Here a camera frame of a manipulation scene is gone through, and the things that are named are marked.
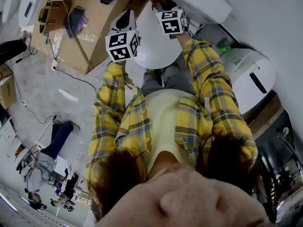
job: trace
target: black cable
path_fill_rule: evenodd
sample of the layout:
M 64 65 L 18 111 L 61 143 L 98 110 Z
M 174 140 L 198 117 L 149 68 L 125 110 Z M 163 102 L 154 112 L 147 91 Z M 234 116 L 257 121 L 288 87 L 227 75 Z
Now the black cable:
M 53 69 L 54 69 L 54 70 L 57 70 L 57 71 L 60 71 L 60 72 L 63 72 L 64 74 L 66 74 L 66 75 L 70 76 L 71 78 L 74 78 L 74 79 L 76 79 L 76 80 L 79 80 L 79 81 L 82 81 L 82 82 L 85 82 L 85 83 L 87 83 L 87 84 L 91 85 L 91 86 L 94 88 L 95 93 L 97 93 L 96 88 L 95 88 L 95 87 L 94 87 L 92 84 L 90 84 L 89 82 L 84 81 L 84 80 L 81 80 L 81 79 L 76 78 L 76 77 L 73 77 L 73 76 L 71 76 L 70 74 L 66 73 L 65 71 L 60 70 L 60 69 L 57 69 L 55 66 L 53 67 Z
M 16 77 L 15 77 L 15 74 L 14 74 L 14 72 L 13 72 L 12 70 L 11 70 L 11 72 L 13 73 L 12 75 L 13 75 L 14 80 L 15 80 L 15 83 L 16 83 L 16 88 L 17 88 L 17 91 L 18 91 L 18 93 L 19 93 L 20 100 L 21 100 L 21 102 L 22 102 L 23 104 L 25 104 L 25 102 L 22 100 L 21 93 L 20 93 L 20 90 L 19 90 L 19 87 L 18 87 L 18 84 L 17 84 L 17 80 L 16 80 Z M 46 124 L 46 121 L 47 121 L 49 118 L 56 117 L 56 115 L 49 116 L 49 117 L 46 118 L 45 122 L 41 122 L 41 121 L 37 118 L 37 116 L 35 115 L 35 113 L 34 113 L 32 110 L 30 110 L 30 109 L 29 109 L 28 107 L 26 107 L 26 106 L 25 106 L 25 108 L 26 108 L 27 110 L 29 110 L 29 111 L 35 116 L 35 118 L 38 120 L 38 122 L 39 122 L 40 124 Z
M 54 122 L 54 120 L 56 119 L 56 116 L 53 117 L 53 120 L 51 121 L 51 123 L 47 126 L 46 130 L 44 131 L 43 135 L 40 137 L 40 139 L 38 140 L 36 146 L 38 145 L 39 141 L 42 139 L 42 137 L 44 136 L 45 132 L 47 131 L 47 129 L 49 128 L 49 126 Z
M 38 53 L 38 50 L 37 50 L 37 51 L 33 54 L 34 49 L 33 49 L 33 51 L 31 52 L 30 49 L 29 49 L 29 47 L 28 47 L 28 51 L 29 51 L 29 54 L 28 54 L 26 57 L 23 57 L 23 58 L 20 58 L 20 59 L 16 60 L 14 64 L 12 64 L 11 66 L 7 67 L 7 68 L 4 69 L 2 72 L 4 72 L 5 70 L 10 69 L 13 65 L 20 63 L 23 59 L 29 57 L 30 55 L 36 55 L 36 54 Z M 3 74 L 2 74 L 2 72 L 0 72 L 0 74 L 1 74 L 1 79 L 0 79 L 0 81 L 3 79 Z

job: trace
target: white rounded object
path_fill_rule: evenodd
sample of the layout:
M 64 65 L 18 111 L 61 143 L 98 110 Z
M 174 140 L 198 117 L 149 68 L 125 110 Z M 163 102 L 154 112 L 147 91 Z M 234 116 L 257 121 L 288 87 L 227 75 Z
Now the white rounded object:
M 221 57 L 232 81 L 241 114 L 256 106 L 270 92 L 276 71 L 269 59 L 251 49 L 234 48 Z
M 173 0 L 197 24 L 221 24 L 232 11 L 225 0 Z
M 20 27 L 34 25 L 40 0 L 21 0 L 18 20 Z
M 138 56 L 134 60 L 149 69 L 161 69 L 172 64 L 182 52 L 177 39 L 164 35 L 158 23 L 152 3 L 149 1 L 137 19 L 137 30 L 141 37 Z
M 10 11 L 11 11 L 11 4 L 12 4 L 12 1 L 13 0 L 5 0 L 5 3 L 4 3 L 4 10 L 3 10 L 3 13 L 2 13 L 2 22 L 5 23 L 9 16 L 10 16 Z

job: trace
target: gray pants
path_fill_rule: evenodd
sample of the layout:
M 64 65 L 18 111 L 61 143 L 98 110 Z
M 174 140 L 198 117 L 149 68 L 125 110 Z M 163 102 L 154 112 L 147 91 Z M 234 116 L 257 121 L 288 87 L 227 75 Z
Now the gray pants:
M 192 83 L 186 76 L 186 71 L 184 72 L 176 62 L 160 70 L 148 70 L 145 72 L 144 82 L 141 87 L 143 95 L 147 96 L 162 89 L 176 89 L 196 95 Z

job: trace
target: cardboard sheet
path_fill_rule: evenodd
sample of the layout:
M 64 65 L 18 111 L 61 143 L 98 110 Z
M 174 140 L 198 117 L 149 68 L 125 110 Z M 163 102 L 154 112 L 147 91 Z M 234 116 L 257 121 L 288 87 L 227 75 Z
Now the cardboard sheet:
M 16 102 L 15 83 L 12 72 L 7 65 L 0 66 L 2 71 L 2 80 L 0 81 L 0 104 L 4 109 L 8 109 L 14 102 Z
M 126 9 L 133 9 L 136 16 L 138 16 L 146 1 L 115 0 L 110 5 L 105 5 L 101 4 L 100 0 L 72 0 L 71 11 L 76 6 L 85 9 L 84 16 L 88 20 L 88 26 L 82 28 L 81 33 L 77 37 L 93 68 L 108 57 L 105 48 L 105 36 L 108 34 L 110 23 Z M 47 0 L 41 1 L 40 9 L 46 2 Z M 63 27 L 57 31 L 50 32 L 49 38 L 53 44 L 54 54 L 58 61 L 81 74 L 89 72 L 89 67 L 76 42 L 68 38 Z M 50 43 L 45 44 L 45 36 L 39 33 L 38 21 L 35 23 L 32 35 L 32 46 L 46 54 L 52 55 Z

